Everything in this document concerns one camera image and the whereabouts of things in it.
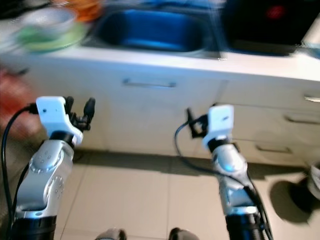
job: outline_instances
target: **drawer handle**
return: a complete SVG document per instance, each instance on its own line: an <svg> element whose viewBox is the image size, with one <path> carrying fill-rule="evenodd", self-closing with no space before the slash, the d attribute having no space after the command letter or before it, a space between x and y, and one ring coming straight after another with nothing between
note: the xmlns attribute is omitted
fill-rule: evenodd
<svg viewBox="0 0 320 240"><path fill-rule="evenodd" d="M271 153L281 153L281 154L292 154L292 151L289 147L284 147L283 149L271 149L265 148L259 145L255 145L255 148L261 152L271 152Z"/></svg>
<svg viewBox="0 0 320 240"><path fill-rule="evenodd" d="M152 83L142 83L142 82L131 82L129 78L122 81L122 84L127 87L138 87L138 88L150 88L150 89L174 89L177 87L175 82L170 82L168 84L152 84Z"/></svg>
<svg viewBox="0 0 320 240"><path fill-rule="evenodd" d="M295 120L292 119L289 116L284 116L284 119L287 120L290 123L295 123L295 124L310 124L310 125L320 125L320 121L312 121L312 120Z"/></svg>
<svg viewBox="0 0 320 240"><path fill-rule="evenodd" d="M320 97L304 95L304 99L309 102L320 103Z"/></svg>

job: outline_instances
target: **tiled floor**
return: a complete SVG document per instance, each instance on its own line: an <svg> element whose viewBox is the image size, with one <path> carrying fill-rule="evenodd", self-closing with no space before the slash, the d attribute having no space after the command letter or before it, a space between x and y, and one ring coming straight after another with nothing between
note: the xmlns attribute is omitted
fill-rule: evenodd
<svg viewBox="0 0 320 240"><path fill-rule="evenodd" d="M198 164L210 166L207 160ZM276 239L318 239L320 215L308 223L282 220L269 199L279 179L295 181L296 173L256 180ZM253 175L266 171L253 169ZM199 175L173 157L86 153L73 166L60 206L56 240L94 240L108 228L124 228L128 240L164 240L174 227L201 240L227 240L219 186L213 176Z"/></svg>

